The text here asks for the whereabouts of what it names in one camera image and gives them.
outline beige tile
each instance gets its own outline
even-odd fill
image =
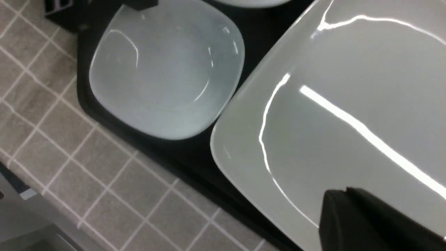
[[[104,188],[77,164],[69,162],[49,190],[78,215],[83,216]]]
[[[30,70],[57,93],[67,87],[76,75],[76,62],[49,44],[31,65]]]
[[[92,126],[64,103],[59,102],[40,128],[68,153],[72,153]]]
[[[87,225],[82,224],[80,229],[84,231],[90,238],[92,238],[99,246],[101,246],[106,251],[115,251],[108,243],[106,243],[103,239],[103,237],[100,237],[97,235],[93,230],[91,230],[90,227]]]
[[[51,37],[57,29],[57,25],[45,19],[44,1],[29,0],[28,5],[22,11],[23,17],[34,24],[38,29]]]
[[[275,246],[271,245],[269,242],[263,243],[259,251],[279,251]]]
[[[191,248],[191,251],[241,251],[235,243],[210,225]]]
[[[77,57],[78,37],[64,29],[59,29],[53,41],[72,57]]]
[[[0,147],[9,155],[13,155],[33,128],[3,103],[0,103],[0,114]]]
[[[176,251],[176,249],[162,238],[149,225],[139,230],[135,238],[129,243],[124,251]]]
[[[21,72],[20,66],[0,51],[0,97],[3,97]]]
[[[249,250],[256,248],[262,240],[260,236],[224,211],[217,215],[215,222]]]
[[[111,187],[136,211],[146,216],[167,191],[167,186],[132,161]]]
[[[37,124],[56,101],[56,96],[24,74],[4,100],[20,115]]]
[[[8,160],[9,160],[9,157],[0,151],[0,162],[6,166],[6,163],[8,163]]]
[[[3,33],[4,29],[8,26],[14,16],[15,13],[0,2],[0,34]]]
[[[142,153],[138,153],[136,157],[142,161],[146,166],[148,166],[150,169],[155,171],[162,179],[164,179],[167,183],[172,184],[177,177],[173,175],[171,172],[169,172],[167,169],[162,167],[160,164],[156,163],[155,161],[151,160],[149,157]]]
[[[102,182],[109,184],[130,157],[95,130],[74,158]]]
[[[72,105],[76,110],[80,111],[82,114],[85,115],[88,121],[91,123],[97,123],[94,121],[88,114],[84,112],[84,110],[81,108],[79,101],[78,101],[78,93],[77,93],[77,83],[76,81],[70,85],[68,90],[65,92],[63,99],[67,101],[70,105]]]
[[[20,10],[26,3],[26,0],[4,0],[4,2],[9,4],[14,10]]]
[[[46,39],[20,17],[0,39],[0,45],[25,66],[44,46]]]
[[[113,132],[109,131],[107,128],[100,125],[101,129],[104,130],[104,132],[112,137],[114,140],[116,140],[122,147],[124,147],[129,153],[134,154],[136,149],[132,147],[129,143],[125,142],[123,139],[121,139],[118,135],[114,134]]]
[[[190,200],[194,205],[201,209],[207,216],[212,216],[218,209],[218,206],[208,200],[201,193],[190,187],[183,181],[179,181],[175,185],[175,189],[179,191],[184,197]]]
[[[19,177],[25,184],[27,184],[30,188],[34,189],[34,191],[42,193],[43,187],[28,173],[23,170],[17,163],[14,161],[8,167],[17,177]]]
[[[43,196],[51,205],[53,205],[59,212],[61,212],[68,220],[70,220],[73,224],[77,224],[80,219],[72,213],[65,205],[63,205],[60,201],[58,201],[53,195],[49,192],[45,193]]]
[[[207,220],[175,193],[170,193],[149,221],[180,248],[186,249]]]
[[[74,106],[77,110],[82,111],[81,106],[79,105],[78,100],[78,91],[77,91],[77,84],[73,83],[66,93],[64,94],[63,98],[70,103],[70,105]]]
[[[39,132],[19,151],[19,161],[34,177],[47,185],[68,157]]]
[[[90,212],[86,222],[120,249],[142,223],[142,219],[107,193]]]

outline white bowl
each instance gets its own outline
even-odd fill
[[[245,8],[267,8],[284,4],[291,0],[217,0],[218,2]]]
[[[306,251],[347,186],[445,236],[445,27],[443,0],[315,1],[217,121],[218,167]]]
[[[90,85],[98,102],[129,126],[164,139],[209,127],[240,79],[244,44],[236,25],[199,0],[122,6],[96,49]]]

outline black tray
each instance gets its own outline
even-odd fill
[[[293,0],[265,9],[236,8],[213,0],[205,2],[231,18],[242,33],[245,62],[239,88],[312,0]],[[170,170],[280,250],[301,250],[220,172],[212,159],[209,145],[214,124],[193,138],[179,141],[159,139],[124,124],[96,100],[89,83],[90,63],[102,34],[120,6],[121,0],[94,0],[84,11],[83,18],[90,18],[90,28],[78,34],[77,91],[81,107],[104,127]]]

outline tiled countertop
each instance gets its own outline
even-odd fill
[[[0,0],[0,161],[109,251],[274,248],[85,115],[76,37]]]

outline white plate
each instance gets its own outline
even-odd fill
[[[218,120],[217,165],[306,251],[346,186],[445,236],[445,27],[443,0],[314,2]]]
[[[124,123],[165,139],[195,136],[228,103],[240,79],[244,44],[236,25],[199,0],[121,7],[98,45],[90,85]]]
[[[224,4],[245,8],[266,8],[284,4],[291,0],[217,0]]]

